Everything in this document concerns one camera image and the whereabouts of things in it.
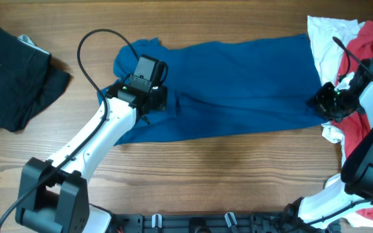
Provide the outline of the black shorts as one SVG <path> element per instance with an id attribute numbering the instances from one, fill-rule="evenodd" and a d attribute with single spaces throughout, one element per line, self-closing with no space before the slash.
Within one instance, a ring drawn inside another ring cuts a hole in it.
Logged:
<path id="1" fill-rule="evenodd" d="M 0 27 L 0 128 L 21 131 L 66 90 L 68 72 L 51 53 L 29 47 Z"/>

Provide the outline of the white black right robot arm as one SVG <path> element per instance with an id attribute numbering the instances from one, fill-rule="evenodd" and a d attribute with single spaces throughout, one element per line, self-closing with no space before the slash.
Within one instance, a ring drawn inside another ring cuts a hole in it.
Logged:
<path id="1" fill-rule="evenodd" d="M 277 223 L 278 231 L 331 232 L 332 222 L 341 218 L 353 227 L 373 227 L 372 220 L 358 213 L 373 207 L 373 58 L 360 61 L 347 89 L 336 91 L 326 83 L 308 105 L 336 120 L 362 112 L 367 115 L 370 131 L 323 191 L 286 207 Z"/>

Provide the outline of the blue polo shirt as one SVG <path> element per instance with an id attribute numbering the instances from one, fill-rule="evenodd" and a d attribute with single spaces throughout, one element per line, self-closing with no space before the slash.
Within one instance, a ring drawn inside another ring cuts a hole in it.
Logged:
<path id="1" fill-rule="evenodd" d="M 158 39 L 121 48 L 118 78 L 134 72 L 136 55 L 167 63 L 165 111 L 152 111 L 119 144 L 283 131 L 316 126 L 308 107 L 321 83 L 304 34 L 243 43 L 208 42 L 168 49 Z"/>

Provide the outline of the light grey garment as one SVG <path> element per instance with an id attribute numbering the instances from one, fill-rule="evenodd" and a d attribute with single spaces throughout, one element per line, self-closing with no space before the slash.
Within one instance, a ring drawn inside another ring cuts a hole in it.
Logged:
<path id="1" fill-rule="evenodd" d="M 17 40 L 19 40 L 20 42 L 22 42 L 23 44 L 29 46 L 29 47 L 32 47 L 33 49 L 36 49 L 40 52 L 43 52 L 45 54 L 49 54 L 46 50 L 43 50 L 39 47 L 37 47 L 34 42 L 25 34 L 22 34 L 20 36 L 17 37 Z"/>

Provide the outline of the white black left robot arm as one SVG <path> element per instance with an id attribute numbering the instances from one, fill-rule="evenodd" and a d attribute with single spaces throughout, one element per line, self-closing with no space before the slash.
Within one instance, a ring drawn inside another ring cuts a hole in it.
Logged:
<path id="1" fill-rule="evenodd" d="M 125 133 L 151 110 L 166 109 L 168 65 L 142 55 L 127 82 L 105 93 L 94 117 L 60 151 L 23 167 L 15 220 L 36 232 L 113 232 L 111 212 L 91 205 L 87 185 Z"/>

